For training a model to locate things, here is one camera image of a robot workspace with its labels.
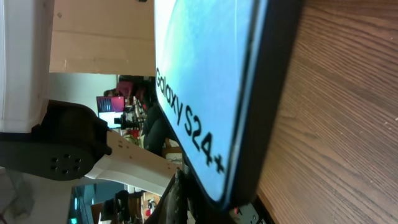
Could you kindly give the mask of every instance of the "computer monitor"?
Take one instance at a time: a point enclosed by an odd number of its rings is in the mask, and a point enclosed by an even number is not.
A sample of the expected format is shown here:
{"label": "computer monitor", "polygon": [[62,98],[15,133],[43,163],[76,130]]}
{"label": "computer monitor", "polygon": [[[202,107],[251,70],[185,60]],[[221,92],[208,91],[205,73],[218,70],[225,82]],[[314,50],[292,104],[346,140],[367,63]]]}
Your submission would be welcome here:
{"label": "computer monitor", "polygon": [[256,194],[302,1],[155,1],[156,92],[216,207]]}
{"label": "computer monitor", "polygon": [[111,129],[120,128],[114,119],[120,118],[124,111],[123,96],[97,96],[98,117],[108,123]]}

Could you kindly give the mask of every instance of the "person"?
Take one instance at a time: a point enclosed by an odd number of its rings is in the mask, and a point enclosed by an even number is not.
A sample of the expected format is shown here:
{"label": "person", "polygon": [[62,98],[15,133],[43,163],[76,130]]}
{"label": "person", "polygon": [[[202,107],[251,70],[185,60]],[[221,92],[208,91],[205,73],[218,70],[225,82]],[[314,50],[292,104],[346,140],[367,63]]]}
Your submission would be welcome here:
{"label": "person", "polygon": [[125,99],[129,99],[132,96],[133,84],[129,81],[118,82],[116,88],[112,90],[106,90],[104,96],[123,96]]}
{"label": "person", "polygon": [[144,149],[158,156],[162,156],[162,147],[166,138],[176,141],[177,138],[167,124],[159,104],[148,110],[141,137],[144,138]]}

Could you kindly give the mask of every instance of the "white wall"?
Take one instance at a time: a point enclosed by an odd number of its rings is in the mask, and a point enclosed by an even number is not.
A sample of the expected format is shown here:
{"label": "white wall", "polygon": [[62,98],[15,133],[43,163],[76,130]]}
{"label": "white wall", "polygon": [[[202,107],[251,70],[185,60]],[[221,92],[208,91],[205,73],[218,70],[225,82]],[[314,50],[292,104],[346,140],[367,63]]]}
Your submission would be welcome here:
{"label": "white wall", "polygon": [[116,75],[90,73],[50,73],[48,97],[51,100],[79,103],[98,114],[96,96],[116,88]]}

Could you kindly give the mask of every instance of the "wooden table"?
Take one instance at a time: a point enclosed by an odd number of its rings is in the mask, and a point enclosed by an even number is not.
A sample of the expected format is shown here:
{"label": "wooden table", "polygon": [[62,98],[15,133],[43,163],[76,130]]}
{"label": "wooden table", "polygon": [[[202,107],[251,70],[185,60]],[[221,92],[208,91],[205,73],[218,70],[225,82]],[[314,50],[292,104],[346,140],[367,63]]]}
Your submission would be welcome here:
{"label": "wooden table", "polygon": [[277,223],[398,223],[398,1],[306,2],[259,196]]}

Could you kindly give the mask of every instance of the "monitor screen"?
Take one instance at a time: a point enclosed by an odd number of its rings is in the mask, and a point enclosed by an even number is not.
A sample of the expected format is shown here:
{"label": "monitor screen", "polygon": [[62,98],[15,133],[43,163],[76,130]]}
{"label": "monitor screen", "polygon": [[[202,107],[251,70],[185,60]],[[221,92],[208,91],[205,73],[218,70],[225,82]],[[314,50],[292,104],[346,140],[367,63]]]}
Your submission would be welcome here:
{"label": "monitor screen", "polygon": [[97,96],[98,112],[123,112],[123,96]]}
{"label": "monitor screen", "polygon": [[98,117],[102,120],[108,122],[108,127],[111,129],[120,128],[120,124],[115,124],[114,119],[120,118],[123,115],[123,112],[100,112],[98,113]]}

